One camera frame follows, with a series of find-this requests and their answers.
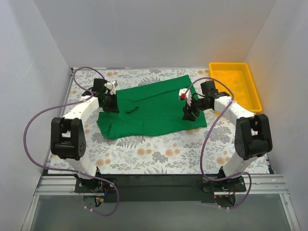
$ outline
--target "yellow tray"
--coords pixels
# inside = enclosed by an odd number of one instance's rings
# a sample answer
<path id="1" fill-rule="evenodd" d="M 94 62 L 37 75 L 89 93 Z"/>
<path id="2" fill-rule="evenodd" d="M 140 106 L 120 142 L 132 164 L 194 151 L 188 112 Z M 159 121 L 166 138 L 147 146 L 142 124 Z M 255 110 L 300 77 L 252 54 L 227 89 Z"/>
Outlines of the yellow tray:
<path id="1" fill-rule="evenodd" d="M 235 101 L 253 113 L 262 112 L 262 105 L 247 63 L 210 63 L 210 76 L 227 85 L 234 93 Z M 215 83 L 218 91 L 227 91 Z"/>

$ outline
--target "white wall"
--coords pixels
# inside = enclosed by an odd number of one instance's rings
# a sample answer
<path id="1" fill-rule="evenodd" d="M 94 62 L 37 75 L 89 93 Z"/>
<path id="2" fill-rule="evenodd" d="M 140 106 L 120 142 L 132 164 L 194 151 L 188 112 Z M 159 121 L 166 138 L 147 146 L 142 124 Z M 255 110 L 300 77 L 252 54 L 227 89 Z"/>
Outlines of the white wall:
<path id="1" fill-rule="evenodd" d="M 70 67 L 244 61 L 276 0 L 34 0 Z"/>
<path id="2" fill-rule="evenodd" d="M 40 110 L 63 102 L 70 69 L 33 0 L 0 1 L 0 230 L 21 229 L 40 172 L 26 157 L 23 131 Z M 34 122 L 28 137 L 41 163 L 50 144 L 50 122 Z"/>
<path id="3" fill-rule="evenodd" d="M 245 61 L 270 119 L 270 162 L 308 230 L 308 1 L 277 0 Z"/>

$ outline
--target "floral pattern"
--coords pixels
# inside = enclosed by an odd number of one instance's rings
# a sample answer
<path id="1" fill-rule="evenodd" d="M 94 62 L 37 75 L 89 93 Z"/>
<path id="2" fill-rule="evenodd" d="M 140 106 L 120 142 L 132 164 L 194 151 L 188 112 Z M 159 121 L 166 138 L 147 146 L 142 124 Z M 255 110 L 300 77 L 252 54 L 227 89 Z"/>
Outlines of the floral pattern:
<path id="1" fill-rule="evenodd" d="M 100 72 L 109 81 L 117 80 L 117 90 L 183 75 L 189 75 L 192 81 L 208 76 L 206 69 L 120 69 Z M 85 88 L 90 88 L 93 79 L 99 77 L 90 70 L 80 70 L 76 73 L 76 81 Z M 200 83 L 195 85 L 195 89 L 201 92 Z M 67 102 L 79 100 L 82 93 L 83 90 L 73 82 Z M 73 106 L 66 107 L 65 113 L 72 108 Z M 96 124 L 99 114 L 97 110 L 84 125 L 86 152 L 103 174 L 199 174 L 201 147 L 211 124 L 218 116 L 212 110 L 204 113 L 207 128 L 184 130 L 156 137 L 129 136 L 108 140 L 101 134 Z M 205 147 L 203 167 L 206 173 L 217 173 L 219 168 L 230 160 L 234 153 L 234 133 L 234 125 L 222 117 Z M 54 155 L 51 155 L 50 166 L 71 168 L 66 161 Z M 261 157 L 254 161 L 247 171 L 258 174 L 269 173 L 266 159 Z M 55 173 L 61 172 L 49 170 L 49 174 Z"/>

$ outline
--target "green cloth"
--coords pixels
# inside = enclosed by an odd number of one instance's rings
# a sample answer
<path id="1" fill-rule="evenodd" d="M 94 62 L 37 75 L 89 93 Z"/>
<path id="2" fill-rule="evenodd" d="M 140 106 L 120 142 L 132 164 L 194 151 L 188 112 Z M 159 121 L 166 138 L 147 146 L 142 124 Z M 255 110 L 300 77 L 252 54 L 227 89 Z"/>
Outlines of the green cloth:
<path id="1" fill-rule="evenodd" d="M 185 101 L 179 100 L 179 90 L 191 84 L 182 76 L 140 87 L 117 90 L 120 113 L 100 112 L 97 124 L 107 139 L 131 135 L 159 136 L 175 131 L 206 127 L 204 113 L 195 122 L 182 117 Z"/>

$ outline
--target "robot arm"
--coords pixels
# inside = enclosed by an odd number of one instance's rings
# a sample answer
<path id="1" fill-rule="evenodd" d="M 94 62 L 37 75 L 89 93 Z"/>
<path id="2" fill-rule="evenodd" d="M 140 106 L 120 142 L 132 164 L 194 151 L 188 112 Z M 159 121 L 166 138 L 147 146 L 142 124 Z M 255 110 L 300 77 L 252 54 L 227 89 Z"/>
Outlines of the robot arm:
<path id="1" fill-rule="evenodd" d="M 181 89 L 179 98 L 186 100 L 183 120 L 195 121 L 200 111 L 213 109 L 222 112 L 231 101 L 225 92 L 218 92 L 214 81 L 201 84 L 204 98 L 195 99 L 190 91 Z M 224 116 L 235 125 L 235 153 L 220 170 L 218 177 L 228 177 L 243 172 L 258 157 L 272 150 L 269 119 L 266 115 L 255 115 L 233 102 Z"/>
<path id="2" fill-rule="evenodd" d="M 119 109 L 116 100 L 115 81 L 108 82 L 105 79 L 94 79 L 93 97 L 85 101 L 90 95 L 89 92 L 82 94 L 84 101 L 76 105 L 70 112 L 61 118 L 54 118 L 51 121 L 51 152 L 65 159 L 75 170 L 96 176 L 98 168 L 90 161 L 86 153 L 86 139 L 83 124 L 90 115 L 98 108 L 106 112 L 118 113 Z M 94 181 L 86 176 L 79 175 L 84 180 Z"/>

